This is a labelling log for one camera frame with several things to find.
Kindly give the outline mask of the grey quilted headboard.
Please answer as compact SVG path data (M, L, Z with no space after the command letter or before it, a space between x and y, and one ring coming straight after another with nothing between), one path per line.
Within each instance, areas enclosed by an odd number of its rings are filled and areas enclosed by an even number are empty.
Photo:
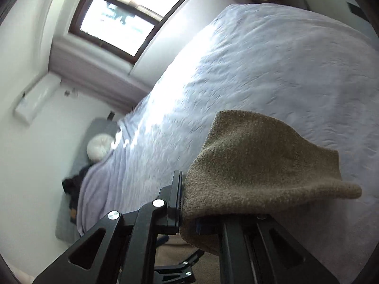
M80 238L76 227L76 207L81 183L87 171L93 165L87 155L87 145L93 137L99 134L107 134L114 138L117 130L116 121L104 118L94 119L79 144L68 176L62 181L63 195L57 216L55 236L67 244L72 244Z

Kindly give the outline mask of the wooden framed window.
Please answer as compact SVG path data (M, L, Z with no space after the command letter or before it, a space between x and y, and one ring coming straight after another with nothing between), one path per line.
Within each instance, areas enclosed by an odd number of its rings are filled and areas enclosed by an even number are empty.
M69 32L135 64L186 0L80 0Z

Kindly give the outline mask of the white wall air conditioner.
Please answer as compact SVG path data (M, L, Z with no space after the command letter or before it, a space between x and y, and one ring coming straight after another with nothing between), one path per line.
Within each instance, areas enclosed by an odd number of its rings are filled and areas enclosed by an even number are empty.
M61 80L60 76L48 72L22 97L14 109L14 116L23 123L30 125L42 107L57 91Z

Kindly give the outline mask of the round white cushion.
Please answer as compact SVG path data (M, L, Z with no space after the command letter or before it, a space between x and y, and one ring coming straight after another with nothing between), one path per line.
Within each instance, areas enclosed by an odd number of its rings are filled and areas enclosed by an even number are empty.
M101 133L95 135L87 144L87 155L91 162L97 163L108 155L112 148L114 137Z

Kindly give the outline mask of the dark clothing pile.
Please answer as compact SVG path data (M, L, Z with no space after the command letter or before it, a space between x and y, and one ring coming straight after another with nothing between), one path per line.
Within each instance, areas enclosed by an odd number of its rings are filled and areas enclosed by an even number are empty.
M78 200L80 196L80 188L81 184L84 181L84 178L86 177L86 174L88 170L90 169L91 165L87 165L83 167L79 173L76 175L66 178L62 181L62 188L65 194L67 194L69 199L69 216L70 216L70 222L73 224L77 223L77 209L78 209Z

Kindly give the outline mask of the brown knit sweater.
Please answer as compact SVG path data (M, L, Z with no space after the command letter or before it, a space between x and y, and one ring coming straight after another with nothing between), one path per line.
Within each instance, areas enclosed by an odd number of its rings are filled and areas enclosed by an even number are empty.
M197 232L229 214L278 213L325 199L357 199L361 188L344 182L335 150L302 138L284 122L252 111L215 115L184 181L181 238L218 254L217 238Z

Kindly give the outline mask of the lavender embossed bed blanket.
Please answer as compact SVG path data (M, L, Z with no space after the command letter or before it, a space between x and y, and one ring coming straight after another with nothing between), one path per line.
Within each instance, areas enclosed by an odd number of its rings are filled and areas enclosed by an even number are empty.
M341 283L378 243L378 43L329 17L277 4L233 4L177 55L118 122L116 145L81 185L77 229L155 199L199 154L218 111L282 120L339 154L355 200L275 216Z

